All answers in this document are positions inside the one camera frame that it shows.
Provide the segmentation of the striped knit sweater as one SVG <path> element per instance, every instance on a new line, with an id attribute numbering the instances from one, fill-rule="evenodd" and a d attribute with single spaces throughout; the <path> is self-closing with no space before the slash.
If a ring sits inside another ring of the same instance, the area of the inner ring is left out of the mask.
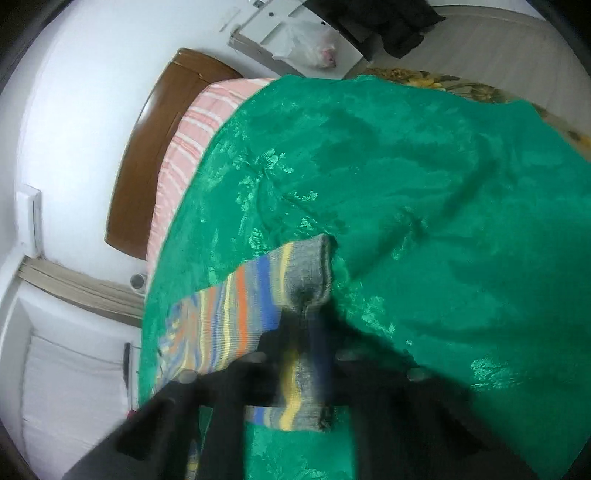
<path id="1" fill-rule="evenodd" d="M 173 303 L 157 343 L 151 390 L 183 370 L 209 374 L 256 350 L 280 325 L 283 311 L 321 307 L 332 290 L 332 237 L 294 241 L 239 265 L 221 283 Z M 247 419 L 281 431 L 320 432 L 329 426 L 311 360 L 294 354 L 280 374 L 272 407 L 250 406 Z"/>

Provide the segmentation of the beige curtain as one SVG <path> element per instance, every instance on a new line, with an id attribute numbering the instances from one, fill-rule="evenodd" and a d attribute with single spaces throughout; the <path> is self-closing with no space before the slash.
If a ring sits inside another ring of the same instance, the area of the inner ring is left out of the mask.
<path id="1" fill-rule="evenodd" d="M 143 298 L 130 287 L 70 270 L 43 258 L 26 257 L 18 276 L 31 285 L 76 305 L 141 319 Z"/>

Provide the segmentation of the green bed blanket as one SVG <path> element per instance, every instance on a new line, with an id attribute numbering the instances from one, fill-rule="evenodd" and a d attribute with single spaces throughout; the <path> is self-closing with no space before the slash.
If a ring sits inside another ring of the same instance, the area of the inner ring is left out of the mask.
<path id="1" fill-rule="evenodd" d="M 169 307 L 329 235 L 339 315 L 467 387 L 542 479 L 590 436 L 590 152 L 525 101 L 286 76 L 208 144 L 149 277 L 139 395 Z"/>

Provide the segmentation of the pink striped bed sheet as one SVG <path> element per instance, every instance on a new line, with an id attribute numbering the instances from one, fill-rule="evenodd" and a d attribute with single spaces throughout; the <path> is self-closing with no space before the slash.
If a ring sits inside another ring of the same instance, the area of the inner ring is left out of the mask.
<path id="1" fill-rule="evenodd" d="M 270 78 L 215 82 L 197 94 L 181 114 L 157 177 L 155 206 L 146 250 L 149 277 L 154 275 L 167 231 L 208 144 L 243 102 L 271 82 L 273 80 Z"/>

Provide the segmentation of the brown wooden headboard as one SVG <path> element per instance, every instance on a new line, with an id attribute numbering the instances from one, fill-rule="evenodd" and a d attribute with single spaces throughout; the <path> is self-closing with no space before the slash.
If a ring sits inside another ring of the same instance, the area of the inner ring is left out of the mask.
<path id="1" fill-rule="evenodd" d="M 158 174 L 182 115 L 208 85 L 241 77 L 204 53 L 187 48 L 176 52 L 147 97 L 122 156 L 106 223 L 109 246 L 146 258 Z"/>

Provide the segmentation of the white plastic bag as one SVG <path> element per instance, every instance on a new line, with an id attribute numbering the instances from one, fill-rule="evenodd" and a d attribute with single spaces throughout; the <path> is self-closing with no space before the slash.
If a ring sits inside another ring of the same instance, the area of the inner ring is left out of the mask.
<path id="1" fill-rule="evenodd" d="M 339 34 L 329 25 L 314 22 L 287 23 L 280 32 L 280 46 L 273 59 L 317 70 L 337 66 Z"/>

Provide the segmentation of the white desk with drawer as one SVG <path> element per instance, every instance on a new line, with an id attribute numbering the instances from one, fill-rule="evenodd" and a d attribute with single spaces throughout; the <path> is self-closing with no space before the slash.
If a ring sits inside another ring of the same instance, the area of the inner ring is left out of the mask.
<path id="1" fill-rule="evenodd" d="M 363 54 L 303 1 L 266 1 L 235 27 L 228 45 L 277 75 L 341 80 Z"/>

